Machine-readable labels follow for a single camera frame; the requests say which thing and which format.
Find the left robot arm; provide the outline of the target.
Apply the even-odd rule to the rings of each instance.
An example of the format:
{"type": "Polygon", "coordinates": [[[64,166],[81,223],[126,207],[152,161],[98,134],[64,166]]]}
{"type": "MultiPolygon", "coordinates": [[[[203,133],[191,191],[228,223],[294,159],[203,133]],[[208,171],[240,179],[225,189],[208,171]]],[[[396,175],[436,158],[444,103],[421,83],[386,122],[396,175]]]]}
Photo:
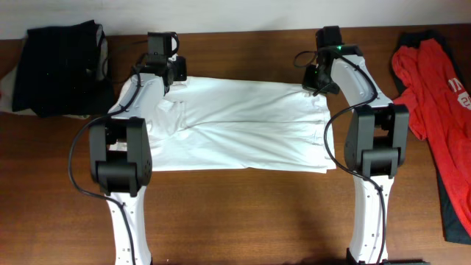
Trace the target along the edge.
{"type": "Polygon", "coordinates": [[[145,111],[162,99],[175,81],[187,78],[184,57],[139,66],[121,90],[110,116],[89,131],[91,176],[110,209],[116,264],[151,264],[146,242],[144,195],[152,176],[145,111]]]}

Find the white t-shirt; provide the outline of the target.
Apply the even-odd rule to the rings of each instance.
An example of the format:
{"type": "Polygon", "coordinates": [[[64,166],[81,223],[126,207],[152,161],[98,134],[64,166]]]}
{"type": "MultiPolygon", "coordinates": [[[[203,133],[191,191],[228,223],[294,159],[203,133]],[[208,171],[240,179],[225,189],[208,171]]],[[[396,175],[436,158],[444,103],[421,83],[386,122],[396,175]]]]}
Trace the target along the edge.
{"type": "Polygon", "coordinates": [[[326,173],[333,133],[327,100],[299,84],[188,77],[130,77],[110,109],[143,118],[156,172],[267,169],[326,173]]]}

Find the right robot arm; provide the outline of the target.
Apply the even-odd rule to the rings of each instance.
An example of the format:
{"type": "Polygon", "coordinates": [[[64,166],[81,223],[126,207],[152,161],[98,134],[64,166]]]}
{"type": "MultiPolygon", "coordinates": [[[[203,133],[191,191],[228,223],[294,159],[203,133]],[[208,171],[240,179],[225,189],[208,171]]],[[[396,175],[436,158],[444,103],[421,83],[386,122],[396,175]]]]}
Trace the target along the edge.
{"type": "Polygon", "coordinates": [[[349,264],[393,264],[386,247],[388,201],[398,168],[404,163],[409,112],[385,96],[369,74],[357,46],[341,44],[317,49],[305,65],[313,82],[304,89],[342,92],[349,106],[333,115],[325,130],[351,113],[344,162],[337,166],[353,176],[355,221],[347,248],[349,264]]]}

